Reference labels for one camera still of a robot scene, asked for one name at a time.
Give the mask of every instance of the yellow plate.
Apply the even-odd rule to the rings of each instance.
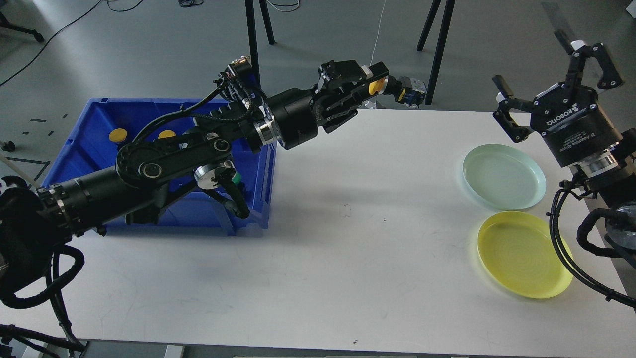
[[[554,297],[572,282],[552,246],[548,223],[533,215],[519,211],[492,215],[481,226],[477,249],[490,276],[521,296]]]

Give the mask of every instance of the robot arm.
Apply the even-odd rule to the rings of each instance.
[[[636,129],[619,133],[598,104],[597,91],[581,85],[586,59],[594,57],[602,69],[597,83],[600,90],[623,84],[612,59],[602,43],[592,46],[583,41],[569,41],[562,31],[555,33],[570,55],[565,81],[552,85],[532,101],[514,97],[502,76],[494,76],[499,89],[499,107],[493,117],[515,143],[538,132],[561,167],[569,166],[572,181],[563,181],[555,196],[550,215],[550,234],[559,258],[579,280],[602,293],[607,300],[615,299],[636,307],[636,299],[618,294],[587,275],[567,253],[558,233],[558,216],[568,195],[577,199],[600,195],[610,210],[595,210],[585,218],[577,232],[577,242],[595,255],[622,257],[636,269]],[[516,109],[531,113],[530,125],[519,126],[510,115]],[[573,189],[584,191],[583,195]],[[590,243],[588,233],[597,220],[605,218],[612,248],[600,248]]]
[[[318,83],[307,90],[293,88],[267,98],[247,84],[253,82],[253,72],[249,59],[241,57],[219,74],[217,89],[203,101],[142,129],[118,151],[114,166],[40,188],[37,195],[25,184],[5,182],[0,196],[0,300],[13,308],[49,300],[84,262],[79,250],[66,245],[73,236],[91,229],[103,235],[104,223],[123,215],[127,223],[156,223],[168,206],[197,187],[246,218],[249,209],[237,188],[231,156],[237,139],[245,138],[253,152],[274,141],[290,149],[315,137],[318,127],[334,131],[355,116],[364,101],[379,94],[414,107],[424,100],[423,86],[409,78],[395,79],[382,62],[367,67],[356,61],[331,61],[320,66],[319,74]],[[216,95],[228,106],[196,112]],[[164,124],[183,117],[195,123],[185,133],[146,141]],[[170,192],[170,181],[181,176],[193,180]],[[216,192],[219,187],[231,199]],[[51,257],[60,254],[74,257],[76,264],[69,272],[37,296],[16,297],[20,289],[49,275]]]

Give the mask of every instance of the black tripod leg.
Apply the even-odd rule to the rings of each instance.
[[[256,24],[254,20],[254,0],[245,0],[247,13],[247,35],[249,37],[249,55],[252,58],[252,68],[256,77],[256,86],[261,87],[261,72],[258,68],[258,45],[256,44]]]
[[[433,26],[433,21],[435,21],[435,15],[437,15],[440,3],[441,0],[433,0],[433,3],[431,4],[431,10],[426,17],[426,23],[424,24],[424,28],[422,29],[420,41],[417,43],[418,51],[422,51],[422,49],[424,48],[424,43],[426,43],[426,39],[429,37],[429,32],[431,31],[431,27]]]
[[[44,41],[44,37],[39,32],[35,30],[26,29],[21,26],[13,25],[12,23],[9,22],[9,20],[6,19],[6,17],[4,17],[2,13],[0,13],[0,27],[4,27],[5,29],[20,31],[26,34],[33,35],[33,37],[35,37],[37,42]]]
[[[441,29],[439,30],[438,45],[435,49],[435,56],[433,57],[433,67],[431,69],[431,76],[429,78],[429,88],[424,104],[430,106],[433,101],[433,93],[435,92],[435,84],[437,83],[437,77],[439,74],[439,67],[441,66],[441,58],[444,56],[444,46],[446,46],[446,37],[448,36],[448,28],[450,27],[450,18],[453,15],[453,7],[455,6],[455,0],[446,0],[446,6],[444,7],[444,15],[441,18]]]
[[[265,0],[258,0],[261,5],[261,13],[263,14],[263,22],[265,23],[265,32],[267,32],[267,41],[270,45],[275,43],[274,32],[272,31],[272,22],[270,21],[270,12],[267,9],[267,3]]]

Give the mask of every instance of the green object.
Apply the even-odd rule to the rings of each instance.
[[[234,176],[232,177],[232,183],[234,183],[234,185],[238,185],[240,184],[240,180],[241,180],[241,175],[240,173],[237,171]]]
[[[471,192],[500,210],[521,210],[541,201],[546,177],[527,154],[501,144],[481,145],[464,158]]]
[[[477,249],[490,276],[521,296],[554,297],[572,282],[552,246],[548,223],[528,213],[492,215],[481,226]]]

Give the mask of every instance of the blue crate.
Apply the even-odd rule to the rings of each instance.
[[[81,175],[107,168],[115,164],[117,146],[108,140],[108,134],[116,128],[124,128],[132,138],[148,122],[160,115],[178,111],[181,106],[189,107],[196,99],[91,99],[79,116],[79,120],[69,135],[43,185],[61,183]],[[207,113],[226,105],[226,101],[214,100],[197,110]],[[177,134],[192,127],[190,118],[175,120],[150,136],[156,139],[164,129],[172,129]],[[232,143],[232,155],[236,169],[245,184],[245,200],[250,208],[247,219],[239,219],[228,213],[222,205],[210,199],[199,190],[193,191],[171,205],[159,219],[159,226],[199,226],[222,227],[227,235],[233,236],[239,227],[256,223],[266,229],[269,221],[270,199],[272,196],[272,176],[276,144],[267,145],[258,154],[253,154],[246,140]],[[170,183],[174,191],[191,178],[184,177]],[[118,218],[107,226],[123,226],[124,219]]]

